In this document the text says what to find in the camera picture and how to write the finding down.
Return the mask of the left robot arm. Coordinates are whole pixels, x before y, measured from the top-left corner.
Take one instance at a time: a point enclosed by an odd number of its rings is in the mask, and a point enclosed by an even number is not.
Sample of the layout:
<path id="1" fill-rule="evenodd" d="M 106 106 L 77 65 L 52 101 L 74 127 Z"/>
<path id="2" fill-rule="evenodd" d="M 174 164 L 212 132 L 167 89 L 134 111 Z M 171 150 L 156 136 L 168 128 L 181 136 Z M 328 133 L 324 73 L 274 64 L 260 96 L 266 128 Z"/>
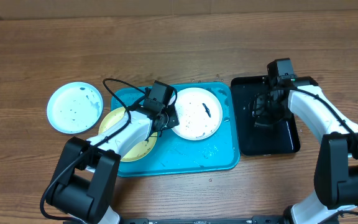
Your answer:
<path id="1" fill-rule="evenodd" d="M 42 215 L 63 223 L 119 223 L 111 199 L 121 158 L 178 124 L 173 104 L 144 103 L 126 108 L 121 120 L 97 136 L 69 139 L 40 200 Z"/>

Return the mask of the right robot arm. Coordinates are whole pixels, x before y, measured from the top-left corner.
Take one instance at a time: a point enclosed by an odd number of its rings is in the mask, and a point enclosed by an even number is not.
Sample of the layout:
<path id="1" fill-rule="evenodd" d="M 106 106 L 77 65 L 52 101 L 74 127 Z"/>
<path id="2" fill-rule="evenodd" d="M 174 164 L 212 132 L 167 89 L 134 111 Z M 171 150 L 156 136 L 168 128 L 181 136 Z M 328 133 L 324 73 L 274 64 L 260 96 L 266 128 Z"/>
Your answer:
<path id="1" fill-rule="evenodd" d="M 320 143 L 314 190 L 285 210 L 285 223 L 337 223 L 357 215 L 358 124 L 344 116 L 310 77 L 265 79 L 251 101 L 257 124 L 299 117 Z"/>

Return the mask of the white plate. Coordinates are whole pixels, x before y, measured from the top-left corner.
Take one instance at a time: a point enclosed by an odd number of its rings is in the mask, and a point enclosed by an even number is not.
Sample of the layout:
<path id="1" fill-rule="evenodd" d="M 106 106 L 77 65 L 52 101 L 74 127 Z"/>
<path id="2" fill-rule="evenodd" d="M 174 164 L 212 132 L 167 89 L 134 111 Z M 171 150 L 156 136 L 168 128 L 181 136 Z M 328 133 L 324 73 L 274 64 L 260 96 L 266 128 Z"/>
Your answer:
<path id="1" fill-rule="evenodd" d="M 218 98 L 203 88 L 185 88 L 175 102 L 179 125 L 172 128 L 179 137 L 199 141 L 212 136 L 223 120 Z"/>

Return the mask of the light blue plate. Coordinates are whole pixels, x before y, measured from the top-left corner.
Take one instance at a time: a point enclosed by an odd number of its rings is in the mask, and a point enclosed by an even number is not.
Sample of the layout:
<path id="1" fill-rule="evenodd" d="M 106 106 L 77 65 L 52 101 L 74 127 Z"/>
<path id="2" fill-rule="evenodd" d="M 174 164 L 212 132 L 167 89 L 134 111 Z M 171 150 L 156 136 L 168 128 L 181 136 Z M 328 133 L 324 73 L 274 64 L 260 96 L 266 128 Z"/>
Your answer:
<path id="1" fill-rule="evenodd" d="M 103 97 L 97 88 L 85 82 L 71 82 L 50 97 L 47 119 L 61 133 L 83 133 L 99 121 L 103 106 Z"/>

